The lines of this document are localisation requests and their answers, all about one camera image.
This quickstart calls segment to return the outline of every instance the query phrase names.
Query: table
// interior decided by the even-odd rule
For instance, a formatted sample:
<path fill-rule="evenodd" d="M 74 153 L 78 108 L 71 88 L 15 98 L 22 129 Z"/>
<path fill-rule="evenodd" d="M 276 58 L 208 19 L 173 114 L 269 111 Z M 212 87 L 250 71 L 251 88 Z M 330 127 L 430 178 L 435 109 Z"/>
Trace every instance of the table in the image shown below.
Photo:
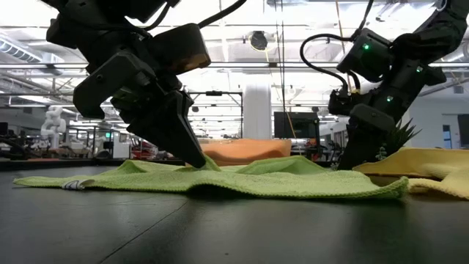
<path fill-rule="evenodd" d="M 24 188 L 16 177 L 94 175 L 111 166 L 0 172 L 2 263 L 466 263 L 469 202 L 256 199 Z"/>

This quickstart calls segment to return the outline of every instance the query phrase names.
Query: white pillar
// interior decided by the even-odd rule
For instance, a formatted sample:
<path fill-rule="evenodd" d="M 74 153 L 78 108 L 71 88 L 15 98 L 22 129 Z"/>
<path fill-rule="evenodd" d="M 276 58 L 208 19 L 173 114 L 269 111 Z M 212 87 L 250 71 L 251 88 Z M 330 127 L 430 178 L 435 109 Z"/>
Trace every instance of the white pillar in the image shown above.
<path fill-rule="evenodd" d="M 272 138 L 272 103 L 269 76 L 246 76 L 243 92 L 243 138 Z"/>

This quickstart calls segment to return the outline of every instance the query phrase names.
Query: white robot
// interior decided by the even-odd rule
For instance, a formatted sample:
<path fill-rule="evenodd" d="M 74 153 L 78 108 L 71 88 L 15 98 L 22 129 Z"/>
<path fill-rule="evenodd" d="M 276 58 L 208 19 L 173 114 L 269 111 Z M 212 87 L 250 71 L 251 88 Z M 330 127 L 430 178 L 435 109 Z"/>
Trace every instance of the white robot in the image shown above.
<path fill-rule="evenodd" d="M 47 147 L 48 139 L 51 138 L 51 148 L 59 147 L 59 133 L 64 133 L 67 129 L 65 120 L 60 118 L 62 107 L 51 106 L 45 113 L 45 122 L 41 127 L 41 142 L 39 147 Z"/>

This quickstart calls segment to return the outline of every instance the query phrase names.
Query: orange cushion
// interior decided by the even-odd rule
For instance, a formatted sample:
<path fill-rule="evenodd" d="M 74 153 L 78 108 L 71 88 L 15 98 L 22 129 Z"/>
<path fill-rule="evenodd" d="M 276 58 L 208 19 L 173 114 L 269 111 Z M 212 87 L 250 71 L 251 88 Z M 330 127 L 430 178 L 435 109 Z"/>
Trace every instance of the orange cushion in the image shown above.
<path fill-rule="evenodd" d="M 201 144 L 205 155 L 219 166 L 247 165 L 267 158 L 290 156 L 291 140 L 238 139 L 228 143 Z"/>

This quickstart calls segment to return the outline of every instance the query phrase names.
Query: green towel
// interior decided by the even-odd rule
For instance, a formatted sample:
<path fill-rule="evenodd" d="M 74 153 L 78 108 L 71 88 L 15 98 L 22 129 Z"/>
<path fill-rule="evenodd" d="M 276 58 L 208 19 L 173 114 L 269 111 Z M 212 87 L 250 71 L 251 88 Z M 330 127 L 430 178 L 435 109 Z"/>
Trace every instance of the green towel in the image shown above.
<path fill-rule="evenodd" d="M 184 192 L 212 185 L 259 197 L 399 198 L 407 178 L 378 187 L 360 172 L 332 172 L 301 156 L 255 161 L 248 166 L 218 167 L 210 158 L 202 169 L 127 160 L 119 168 L 96 176 L 27 177 L 15 184 L 58 187 L 77 180 L 94 180 L 87 188 L 127 191 Z"/>

